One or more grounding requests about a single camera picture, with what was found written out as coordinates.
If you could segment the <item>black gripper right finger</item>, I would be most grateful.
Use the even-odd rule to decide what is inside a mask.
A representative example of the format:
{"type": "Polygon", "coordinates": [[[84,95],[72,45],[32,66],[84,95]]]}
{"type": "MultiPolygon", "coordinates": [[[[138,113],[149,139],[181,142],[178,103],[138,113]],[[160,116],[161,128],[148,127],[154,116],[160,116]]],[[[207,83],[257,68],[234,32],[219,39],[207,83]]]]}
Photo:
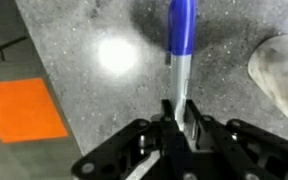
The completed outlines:
{"type": "Polygon", "coordinates": [[[288,140],[240,119],[222,124],[203,115],[192,100],[185,116],[194,127],[199,155],[212,157],[214,170],[229,180],[288,180],[288,140]]]}

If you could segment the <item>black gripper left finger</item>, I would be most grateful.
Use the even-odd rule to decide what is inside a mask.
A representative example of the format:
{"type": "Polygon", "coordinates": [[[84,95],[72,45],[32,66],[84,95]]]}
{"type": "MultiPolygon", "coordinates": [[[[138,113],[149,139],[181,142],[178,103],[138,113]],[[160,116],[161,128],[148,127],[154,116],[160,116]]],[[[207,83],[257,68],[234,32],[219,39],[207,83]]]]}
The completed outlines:
{"type": "Polygon", "coordinates": [[[79,158],[71,167],[78,180],[125,180],[151,153],[166,144],[167,128],[178,131],[168,99],[156,120],[138,118],[79,158]]]}

